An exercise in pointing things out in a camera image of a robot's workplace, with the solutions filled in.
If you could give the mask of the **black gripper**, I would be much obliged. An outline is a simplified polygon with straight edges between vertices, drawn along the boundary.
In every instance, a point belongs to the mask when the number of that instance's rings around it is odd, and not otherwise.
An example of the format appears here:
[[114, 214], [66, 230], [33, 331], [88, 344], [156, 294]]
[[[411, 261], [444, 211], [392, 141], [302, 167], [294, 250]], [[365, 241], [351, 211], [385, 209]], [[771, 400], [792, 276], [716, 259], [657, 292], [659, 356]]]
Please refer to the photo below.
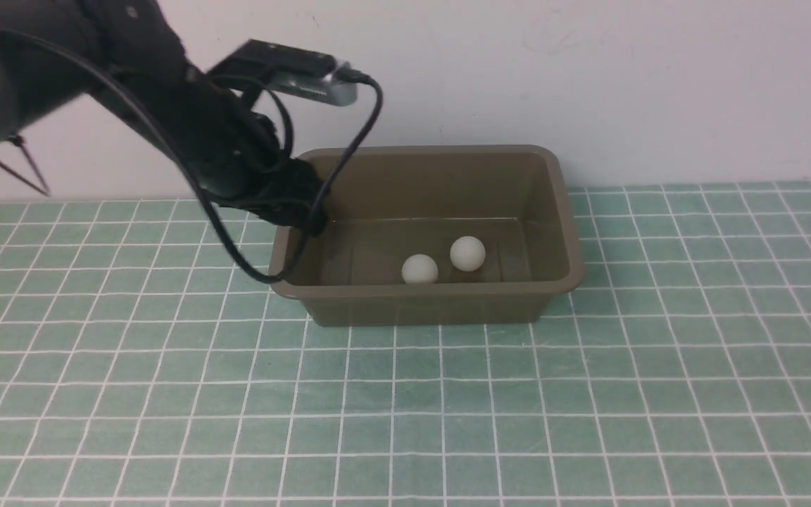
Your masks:
[[207, 199], [318, 237], [328, 221], [315, 201], [324, 180], [311, 163], [293, 157], [295, 128], [283, 100], [256, 77], [209, 83], [221, 99], [219, 131], [229, 138], [216, 156], [194, 164]]

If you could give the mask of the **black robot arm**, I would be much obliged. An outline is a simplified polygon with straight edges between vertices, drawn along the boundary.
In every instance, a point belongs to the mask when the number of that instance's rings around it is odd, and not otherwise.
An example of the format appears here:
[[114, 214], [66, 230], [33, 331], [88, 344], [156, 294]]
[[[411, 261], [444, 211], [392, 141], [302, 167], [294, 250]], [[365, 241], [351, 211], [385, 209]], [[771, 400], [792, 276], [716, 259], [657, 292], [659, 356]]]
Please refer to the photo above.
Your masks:
[[321, 177], [238, 95], [247, 84], [216, 80], [187, 58], [155, 1], [0, 1], [0, 142], [87, 95], [166, 151], [95, 70], [139, 102], [208, 200], [322, 233]]

